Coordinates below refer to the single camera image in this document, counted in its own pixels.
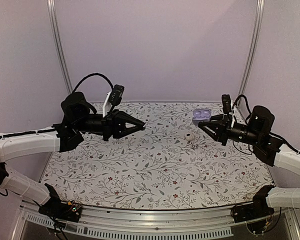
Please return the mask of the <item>purple earbud charging case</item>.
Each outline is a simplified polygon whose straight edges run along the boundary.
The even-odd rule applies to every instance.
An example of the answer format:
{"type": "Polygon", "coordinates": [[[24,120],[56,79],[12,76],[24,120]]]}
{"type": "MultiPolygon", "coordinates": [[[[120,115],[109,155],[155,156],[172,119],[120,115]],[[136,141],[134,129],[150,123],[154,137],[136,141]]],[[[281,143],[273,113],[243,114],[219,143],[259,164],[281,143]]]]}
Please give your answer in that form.
{"type": "Polygon", "coordinates": [[[199,122],[208,122],[211,119],[212,111],[209,108],[197,108],[192,111],[192,123],[198,126],[199,122]]]}

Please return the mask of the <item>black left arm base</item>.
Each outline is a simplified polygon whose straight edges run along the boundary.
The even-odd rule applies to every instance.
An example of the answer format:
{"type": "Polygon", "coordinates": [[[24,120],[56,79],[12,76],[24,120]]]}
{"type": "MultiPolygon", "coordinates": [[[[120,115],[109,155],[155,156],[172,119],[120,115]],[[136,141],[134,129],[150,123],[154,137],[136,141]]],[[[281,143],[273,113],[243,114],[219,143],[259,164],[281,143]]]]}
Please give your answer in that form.
{"type": "Polygon", "coordinates": [[[60,219],[78,223],[82,214],[82,204],[71,201],[62,201],[56,190],[49,184],[44,184],[49,192],[49,199],[41,204],[38,212],[53,219],[60,219]]]}

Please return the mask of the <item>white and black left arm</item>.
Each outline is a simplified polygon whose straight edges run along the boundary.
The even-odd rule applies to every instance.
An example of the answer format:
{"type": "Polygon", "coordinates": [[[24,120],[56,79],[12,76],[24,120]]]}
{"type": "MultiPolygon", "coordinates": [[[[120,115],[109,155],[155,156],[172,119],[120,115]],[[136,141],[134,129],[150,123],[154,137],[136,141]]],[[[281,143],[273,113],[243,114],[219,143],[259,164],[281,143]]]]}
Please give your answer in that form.
{"type": "Polygon", "coordinates": [[[102,113],[87,102],[80,91],[73,92],[61,103],[63,120],[44,129],[0,133],[0,188],[44,205],[53,216],[64,213],[57,191],[47,183],[39,183],[6,165],[7,161],[40,153],[63,153],[83,142],[83,134],[120,139],[145,129],[145,122],[124,111],[111,109],[121,96],[107,95],[102,113]]]}

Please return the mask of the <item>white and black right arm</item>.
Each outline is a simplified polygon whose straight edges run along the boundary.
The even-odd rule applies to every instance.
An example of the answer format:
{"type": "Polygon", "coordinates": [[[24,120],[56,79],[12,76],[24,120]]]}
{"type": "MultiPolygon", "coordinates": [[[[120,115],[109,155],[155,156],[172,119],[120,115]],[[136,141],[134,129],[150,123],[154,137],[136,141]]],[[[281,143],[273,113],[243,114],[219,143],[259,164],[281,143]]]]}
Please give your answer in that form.
{"type": "Polygon", "coordinates": [[[132,103],[101,120],[108,140],[95,199],[108,207],[181,210],[251,202],[273,180],[267,164],[284,142],[270,134],[273,117],[249,123],[221,104],[132,103]]]}

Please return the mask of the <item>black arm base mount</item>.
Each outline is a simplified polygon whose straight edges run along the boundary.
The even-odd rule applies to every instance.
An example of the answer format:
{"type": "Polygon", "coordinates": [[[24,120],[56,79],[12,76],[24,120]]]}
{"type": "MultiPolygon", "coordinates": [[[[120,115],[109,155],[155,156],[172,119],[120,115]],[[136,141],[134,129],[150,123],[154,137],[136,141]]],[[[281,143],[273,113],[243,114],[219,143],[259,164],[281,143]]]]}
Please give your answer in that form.
{"type": "Polygon", "coordinates": [[[273,185],[263,186],[253,196],[252,203],[233,206],[230,210],[230,215],[234,219],[234,222],[246,222],[274,214],[274,208],[269,207],[266,201],[266,197],[273,188],[273,185]]]}

